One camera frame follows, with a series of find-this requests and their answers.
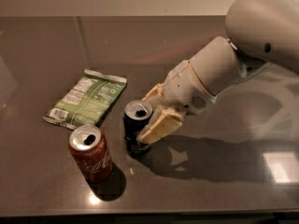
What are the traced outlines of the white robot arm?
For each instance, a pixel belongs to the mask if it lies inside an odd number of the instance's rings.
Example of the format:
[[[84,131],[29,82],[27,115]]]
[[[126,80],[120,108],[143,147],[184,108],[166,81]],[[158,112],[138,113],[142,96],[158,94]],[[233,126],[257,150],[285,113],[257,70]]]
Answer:
[[[175,66],[144,97],[153,107],[137,135],[153,144],[181,127],[186,115],[202,113],[230,87],[278,64],[299,71],[299,5],[293,0],[235,0],[218,36]]]

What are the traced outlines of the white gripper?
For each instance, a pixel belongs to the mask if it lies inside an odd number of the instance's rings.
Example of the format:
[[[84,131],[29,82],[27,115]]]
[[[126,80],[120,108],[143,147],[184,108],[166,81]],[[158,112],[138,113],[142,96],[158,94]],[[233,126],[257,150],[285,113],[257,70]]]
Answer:
[[[156,84],[142,98],[150,103],[163,100],[172,107],[158,106],[136,140],[149,145],[159,141],[182,126],[183,111],[188,115],[199,115],[214,105],[216,99],[201,83],[191,63],[182,61],[168,73],[164,83]]]

